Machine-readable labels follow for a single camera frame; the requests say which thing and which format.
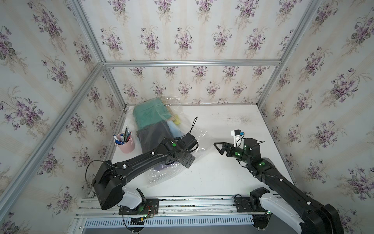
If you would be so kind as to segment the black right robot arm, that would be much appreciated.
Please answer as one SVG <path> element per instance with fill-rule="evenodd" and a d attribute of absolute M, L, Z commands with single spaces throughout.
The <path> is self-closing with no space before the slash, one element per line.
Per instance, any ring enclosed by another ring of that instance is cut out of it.
<path fill-rule="evenodd" d="M 342 234 L 340 215 L 330 204 L 322 204 L 287 180 L 267 158 L 260 143 L 246 138 L 243 147 L 215 142 L 221 155 L 244 162 L 250 174 L 267 185 L 251 192 L 254 208 L 261 207 L 281 219 L 298 234 Z"/>

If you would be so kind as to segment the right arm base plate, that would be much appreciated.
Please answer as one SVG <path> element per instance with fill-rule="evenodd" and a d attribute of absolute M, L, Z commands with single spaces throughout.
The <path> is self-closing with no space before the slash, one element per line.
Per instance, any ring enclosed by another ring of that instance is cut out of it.
<path fill-rule="evenodd" d="M 238 213 L 267 213 L 260 200 L 253 196 L 235 195 L 233 197 L 234 204 Z"/>

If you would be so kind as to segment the clear plastic vacuum bag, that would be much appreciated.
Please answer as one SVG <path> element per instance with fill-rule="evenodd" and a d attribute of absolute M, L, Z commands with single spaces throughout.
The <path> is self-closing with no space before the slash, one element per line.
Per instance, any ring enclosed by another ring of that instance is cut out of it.
<path fill-rule="evenodd" d="M 194 119 L 189 121 L 181 107 L 171 107 L 160 98 L 134 107 L 133 120 L 142 153 L 161 160 L 146 172 L 151 186 L 190 169 L 211 148 L 211 135 L 196 125 L 197 112 L 193 111 L 192 116 Z"/>

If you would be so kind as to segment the dark grey trousers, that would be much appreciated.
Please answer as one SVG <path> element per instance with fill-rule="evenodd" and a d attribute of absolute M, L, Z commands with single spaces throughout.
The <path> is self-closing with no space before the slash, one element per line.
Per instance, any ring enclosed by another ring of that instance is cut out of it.
<path fill-rule="evenodd" d="M 161 121 L 144 129 L 138 130 L 136 135 L 139 139 L 143 153 L 154 149 L 164 138 L 173 138 L 171 132 L 169 131 L 167 121 Z"/>

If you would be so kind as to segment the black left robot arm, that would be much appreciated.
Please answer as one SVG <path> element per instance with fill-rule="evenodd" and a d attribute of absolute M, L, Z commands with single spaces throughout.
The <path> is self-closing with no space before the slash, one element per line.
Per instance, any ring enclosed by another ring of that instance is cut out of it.
<path fill-rule="evenodd" d="M 102 210 L 117 205 L 137 208 L 144 202 L 139 190 L 131 192 L 125 186 L 147 170 L 167 163 L 178 162 L 189 168 L 195 160 L 192 152 L 199 146 L 196 138 L 187 133 L 182 137 L 164 138 L 155 148 L 132 159 L 113 164 L 103 161 L 92 180 L 92 186 Z"/>

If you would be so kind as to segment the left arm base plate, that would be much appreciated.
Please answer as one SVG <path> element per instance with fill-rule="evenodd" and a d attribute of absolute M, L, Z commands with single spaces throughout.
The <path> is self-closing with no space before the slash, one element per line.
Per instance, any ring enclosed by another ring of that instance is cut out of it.
<path fill-rule="evenodd" d="M 136 208 L 130 209 L 121 206 L 119 208 L 119 215 L 156 215 L 158 214 L 160 199 L 146 199 L 139 204 Z"/>

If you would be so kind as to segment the light blue garment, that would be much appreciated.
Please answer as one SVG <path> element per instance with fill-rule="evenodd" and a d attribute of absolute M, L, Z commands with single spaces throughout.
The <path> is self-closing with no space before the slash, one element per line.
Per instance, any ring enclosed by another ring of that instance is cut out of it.
<path fill-rule="evenodd" d="M 167 121 L 167 124 L 168 124 L 169 131 L 171 132 L 173 138 L 183 136 L 182 131 L 173 121 Z"/>

